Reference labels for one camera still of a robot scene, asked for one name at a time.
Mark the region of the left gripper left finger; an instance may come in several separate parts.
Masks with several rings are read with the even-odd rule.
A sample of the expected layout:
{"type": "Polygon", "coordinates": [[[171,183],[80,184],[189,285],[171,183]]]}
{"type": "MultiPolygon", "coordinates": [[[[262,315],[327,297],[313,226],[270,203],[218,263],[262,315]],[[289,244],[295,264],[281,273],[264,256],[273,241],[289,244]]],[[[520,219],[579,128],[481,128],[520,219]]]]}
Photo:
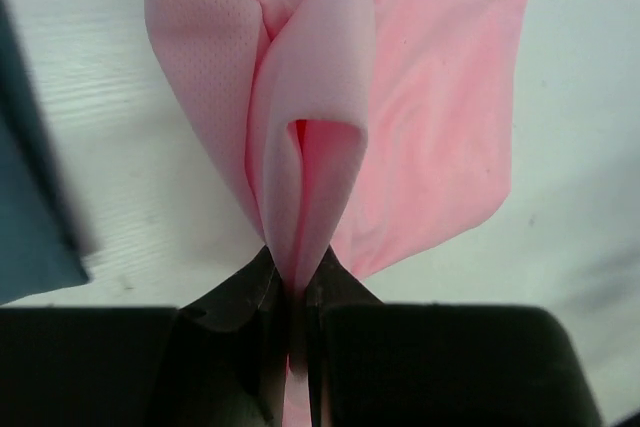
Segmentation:
{"type": "Polygon", "coordinates": [[[287,312],[262,249],[182,307],[1,311],[5,426],[278,426],[287,312]]]}

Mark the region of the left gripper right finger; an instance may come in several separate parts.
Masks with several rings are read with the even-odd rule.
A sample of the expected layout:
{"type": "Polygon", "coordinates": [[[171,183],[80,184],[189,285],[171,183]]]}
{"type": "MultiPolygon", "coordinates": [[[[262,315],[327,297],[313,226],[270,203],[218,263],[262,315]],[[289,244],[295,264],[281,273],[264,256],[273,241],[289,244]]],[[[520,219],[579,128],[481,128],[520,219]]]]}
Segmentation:
{"type": "Polygon", "coordinates": [[[305,292],[316,426],[599,426],[569,335],[516,305],[389,304],[327,252],[305,292]]]}

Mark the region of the pink t-shirt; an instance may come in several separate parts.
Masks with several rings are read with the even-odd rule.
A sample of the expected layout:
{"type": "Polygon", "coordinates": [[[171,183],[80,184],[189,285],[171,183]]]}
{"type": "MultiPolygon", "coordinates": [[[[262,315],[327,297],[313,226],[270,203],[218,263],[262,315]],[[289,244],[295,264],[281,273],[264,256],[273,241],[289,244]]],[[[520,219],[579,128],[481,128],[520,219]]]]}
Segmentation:
{"type": "Polygon", "coordinates": [[[144,0],[175,97],[287,289],[286,425],[311,422],[302,299],[324,254],[365,278],[508,196],[527,2],[144,0]]]}

